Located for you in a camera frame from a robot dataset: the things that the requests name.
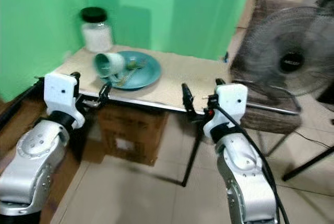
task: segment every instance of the tile floor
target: tile floor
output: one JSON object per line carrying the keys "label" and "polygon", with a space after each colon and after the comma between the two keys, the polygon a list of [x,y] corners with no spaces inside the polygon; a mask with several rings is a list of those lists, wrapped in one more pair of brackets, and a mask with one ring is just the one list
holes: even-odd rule
{"label": "tile floor", "polygon": [[[299,97],[299,101],[304,111],[298,132],[334,145],[334,126],[329,122],[334,113],[311,95]],[[259,143],[255,131],[248,132]],[[262,133],[262,137],[264,143],[259,144],[264,148],[270,148],[280,138],[271,133]],[[183,177],[194,129],[183,116],[171,114],[162,141],[153,168],[110,156],[105,156],[101,164],[82,162],[51,223],[230,223],[213,146],[201,144],[188,186],[183,188],[173,182]],[[292,134],[268,158],[290,223],[334,223],[334,156],[288,182],[280,179],[289,169],[324,150]]]}

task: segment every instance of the brown chair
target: brown chair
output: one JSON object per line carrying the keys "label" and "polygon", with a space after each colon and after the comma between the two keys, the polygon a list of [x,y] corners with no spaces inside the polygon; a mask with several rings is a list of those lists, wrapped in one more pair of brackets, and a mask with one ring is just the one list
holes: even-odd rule
{"label": "brown chair", "polygon": [[255,8],[244,40],[230,68],[232,80],[248,87],[247,110],[241,120],[242,126],[257,131],[284,134],[275,146],[266,153],[266,156],[271,155],[291,133],[301,126],[302,121],[299,115],[301,108],[295,97],[288,91],[272,87],[272,92],[281,93],[283,96],[271,97],[264,92],[264,89],[268,90],[268,87],[264,88],[253,82],[254,75],[248,73],[245,68],[244,60],[247,58],[245,43],[250,39],[249,36],[257,24],[264,18],[278,10],[296,6],[300,6],[300,4],[284,0],[255,0]]}

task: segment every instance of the metal table leg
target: metal table leg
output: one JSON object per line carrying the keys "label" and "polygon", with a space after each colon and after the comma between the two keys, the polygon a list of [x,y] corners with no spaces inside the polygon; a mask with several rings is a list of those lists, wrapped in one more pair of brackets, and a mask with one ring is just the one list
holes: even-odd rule
{"label": "metal table leg", "polygon": [[300,167],[292,170],[289,173],[286,173],[283,176],[283,180],[287,181],[293,177],[295,177],[296,175],[300,174],[301,172],[303,172],[305,169],[309,168],[310,166],[312,166],[313,164],[317,163],[318,161],[324,159],[325,157],[327,157],[328,155],[330,155],[331,153],[334,152],[334,146],[332,146],[331,148],[327,149],[326,151],[322,152],[320,155],[318,155],[317,157],[313,158],[312,160],[310,160],[309,162],[301,165]]}
{"label": "metal table leg", "polygon": [[195,158],[196,158],[196,155],[197,155],[197,151],[198,151],[198,148],[199,148],[199,144],[202,140],[202,137],[203,137],[203,124],[202,123],[197,123],[196,124],[196,138],[195,138],[195,142],[194,142],[194,145],[193,145],[193,150],[192,150],[192,153],[191,153],[189,161],[188,161],[188,165],[187,165],[187,169],[186,169],[186,172],[184,174],[184,177],[183,177],[183,181],[181,183],[181,185],[183,187],[185,187],[187,185],[189,175],[190,175],[190,172],[192,171],[192,167],[193,167],[193,164],[194,164],[194,161],[195,161]]}

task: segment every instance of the teal plate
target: teal plate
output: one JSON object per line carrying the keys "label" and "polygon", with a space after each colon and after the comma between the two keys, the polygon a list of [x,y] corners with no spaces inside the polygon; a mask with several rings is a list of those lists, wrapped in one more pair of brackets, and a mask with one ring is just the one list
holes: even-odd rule
{"label": "teal plate", "polygon": [[[138,63],[145,62],[146,64],[143,68],[137,69],[122,86],[113,83],[112,85],[114,88],[126,90],[139,89],[156,82],[161,76],[161,66],[152,56],[136,51],[121,51],[118,53],[124,57],[126,64],[134,59]],[[102,78],[102,80],[104,82],[110,82],[108,78]]]}

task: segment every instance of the fan hub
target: fan hub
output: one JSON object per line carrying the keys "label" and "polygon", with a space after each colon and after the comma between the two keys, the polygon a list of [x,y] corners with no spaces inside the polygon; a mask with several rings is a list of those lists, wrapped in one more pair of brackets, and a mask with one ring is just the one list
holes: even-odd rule
{"label": "fan hub", "polygon": [[298,52],[289,52],[280,60],[280,69],[284,73],[291,73],[300,69],[304,64],[304,56]]}

